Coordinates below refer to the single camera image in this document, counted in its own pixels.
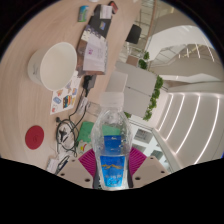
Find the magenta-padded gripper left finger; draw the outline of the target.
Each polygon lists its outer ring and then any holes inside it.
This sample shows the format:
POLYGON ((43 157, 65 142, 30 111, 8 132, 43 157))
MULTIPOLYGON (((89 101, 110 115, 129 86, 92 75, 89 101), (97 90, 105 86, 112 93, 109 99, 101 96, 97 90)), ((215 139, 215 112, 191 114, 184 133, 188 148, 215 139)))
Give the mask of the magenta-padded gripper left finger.
POLYGON ((78 158, 72 157, 58 176, 81 187, 97 189, 99 175, 94 151, 90 149, 78 158))

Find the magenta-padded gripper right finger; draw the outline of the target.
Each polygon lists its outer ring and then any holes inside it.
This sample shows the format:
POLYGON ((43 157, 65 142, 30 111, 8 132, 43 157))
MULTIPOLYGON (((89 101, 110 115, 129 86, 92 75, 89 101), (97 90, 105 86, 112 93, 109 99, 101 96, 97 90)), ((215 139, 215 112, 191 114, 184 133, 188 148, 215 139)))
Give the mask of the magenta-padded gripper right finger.
POLYGON ((129 155, 128 185, 140 188, 167 176, 169 172, 155 156, 147 157, 136 148, 129 155))

